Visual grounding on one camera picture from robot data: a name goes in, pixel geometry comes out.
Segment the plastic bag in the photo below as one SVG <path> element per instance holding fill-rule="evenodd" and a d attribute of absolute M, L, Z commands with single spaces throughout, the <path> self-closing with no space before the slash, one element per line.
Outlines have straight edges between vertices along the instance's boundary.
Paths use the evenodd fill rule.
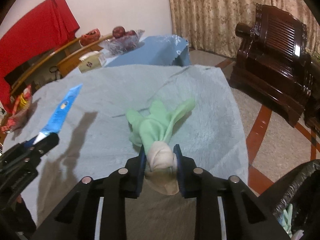
<path fill-rule="evenodd" d="M 13 107 L 12 116 L 10 116 L 4 126 L 0 128 L 2 133 L 9 133 L 23 127 L 28 121 L 28 110 L 31 106 L 32 95 L 31 85 L 28 85 L 21 93 Z"/>
<path fill-rule="evenodd" d="M 123 54 L 137 47 L 144 30 L 136 30 L 137 35 L 123 36 L 121 38 L 111 38 L 102 41 L 99 46 L 110 51 L 112 55 Z"/>
<path fill-rule="evenodd" d="M 263 192 L 259 199 L 276 219 L 292 204 L 292 233 L 303 230 L 301 240 L 319 239 L 320 160 L 299 165 Z"/>

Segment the beige curtain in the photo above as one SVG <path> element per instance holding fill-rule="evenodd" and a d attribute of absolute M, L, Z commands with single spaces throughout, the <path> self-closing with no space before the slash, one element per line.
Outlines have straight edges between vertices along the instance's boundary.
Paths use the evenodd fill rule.
<path fill-rule="evenodd" d="M 320 28 L 303 0 L 170 0 L 173 33 L 189 40 L 195 49 L 236 57 L 241 39 L 237 23 L 253 26 L 256 3 L 290 12 L 307 25 L 307 49 L 320 52 Z"/>

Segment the packaged food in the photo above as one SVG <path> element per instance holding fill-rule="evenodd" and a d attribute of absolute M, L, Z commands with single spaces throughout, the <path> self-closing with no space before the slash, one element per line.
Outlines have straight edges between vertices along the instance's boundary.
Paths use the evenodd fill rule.
<path fill-rule="evenodd" d="M 82 46 L 87 46 L 100 38 L 100 31 L 98 29 L 94 29 L 89 31 L 87 34 L 84 34 L 80 37 L 80 44 Z"/>
<path fill-rule="evenodd" d="M 23 93 L 17 97 L 14 103 L 12 116 L 8 118 L 4 126 L 0 127 L 0 131 L 2 133 L 9 133 L 23 127 L 28 121 L 28 110 L 31 106 L 31 102 L 31 85 L 28 85 Z"/>
<path fill-rule="evenodd" d="M 103 66 L 103 59 L 101 59 L 100 54 L 94 54 L 89 57 L 86 57 L 81 63 L 78 65 L 81 73 L 85 73 L 89 70 L 101 68 Z"/>

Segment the snack bag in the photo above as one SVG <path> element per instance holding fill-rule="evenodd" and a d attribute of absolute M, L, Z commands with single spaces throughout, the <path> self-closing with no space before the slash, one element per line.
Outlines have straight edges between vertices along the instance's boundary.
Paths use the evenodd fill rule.
<path fill-rule="evenodd" d="M 98 29 L 94 29 L 89 31 L 87 34 L 84 34 L 80 37 L 80 44 L 82 46 L 87 46 L 100 38 L 100 31 Z"/>
<path fill-rule="evenodd" d="M 28 110 L 31 106 L 32 95 L 31 95 L 31 85 L 28 85 L 23 93 L 21 93 L 13 107 L 12 116 L 7 120 L 7 123 L 0 127 L 2 133 L 9 133 L 18 128 L 23 127 L 28 120 Z"/>

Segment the white wall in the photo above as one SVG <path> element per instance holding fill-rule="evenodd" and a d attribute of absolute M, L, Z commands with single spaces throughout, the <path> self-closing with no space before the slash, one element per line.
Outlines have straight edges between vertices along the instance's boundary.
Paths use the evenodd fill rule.
<path fill-rule="evenodd" d="M 16 0 L 0 25 L 0 38 L 28 11 L 44 0 Z M 171 34 L 169 0 L 66 0 L 80 25 L 76 36 L 98 28 L 102 35 L 115 26 L 144 29 L 145 35 Z"/>

